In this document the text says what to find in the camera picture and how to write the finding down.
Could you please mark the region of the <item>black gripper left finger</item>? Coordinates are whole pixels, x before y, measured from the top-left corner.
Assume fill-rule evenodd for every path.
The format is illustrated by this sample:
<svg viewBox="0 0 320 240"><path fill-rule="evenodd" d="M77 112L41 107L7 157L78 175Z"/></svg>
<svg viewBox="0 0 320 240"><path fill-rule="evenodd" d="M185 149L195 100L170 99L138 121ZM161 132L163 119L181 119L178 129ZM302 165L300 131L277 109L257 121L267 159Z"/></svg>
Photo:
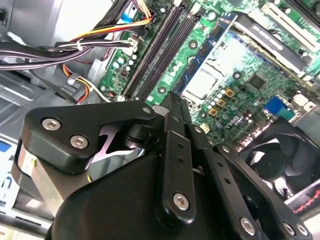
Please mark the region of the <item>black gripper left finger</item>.
<svg viewBox="0 0 320 240"><path fill-rule="evenodd" d="M31 161L48 206L142 157L159 159L157 206L163 224L191 224L196 196L191 136L181 99L169 92L159 106L123 101L30 110L16 156Z"/></svg>

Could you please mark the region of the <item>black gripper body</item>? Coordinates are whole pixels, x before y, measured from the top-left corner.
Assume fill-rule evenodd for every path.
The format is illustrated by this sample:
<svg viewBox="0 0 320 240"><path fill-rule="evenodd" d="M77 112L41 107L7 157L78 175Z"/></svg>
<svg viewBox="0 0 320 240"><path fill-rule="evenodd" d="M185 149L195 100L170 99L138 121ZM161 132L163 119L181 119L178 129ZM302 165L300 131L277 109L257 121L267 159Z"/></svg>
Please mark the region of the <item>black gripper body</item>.
<svg viewBox="0 0 320 240"><path fill-rule="evenodd" d="M159 221L157 206L160 160L141 157L78 189L61 205L51 240L239 240L221 206L208 192L202 174L193 174L195 220L181 228Z"/></svg>

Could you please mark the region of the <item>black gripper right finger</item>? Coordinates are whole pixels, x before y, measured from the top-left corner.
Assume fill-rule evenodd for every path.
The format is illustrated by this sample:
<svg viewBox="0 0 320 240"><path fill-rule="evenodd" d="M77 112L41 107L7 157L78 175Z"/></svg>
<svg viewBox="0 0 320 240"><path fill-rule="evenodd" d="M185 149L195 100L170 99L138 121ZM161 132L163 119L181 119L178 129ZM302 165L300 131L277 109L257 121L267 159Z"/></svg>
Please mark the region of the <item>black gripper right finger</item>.
<svg viewBox="0 0 320 240"><path fill-rule="evenodd" d="M204 131L191 122L180 100L196 162L218 203L218 222L227 240L311 240L301 219L226 145L212 147Z"/></svg>

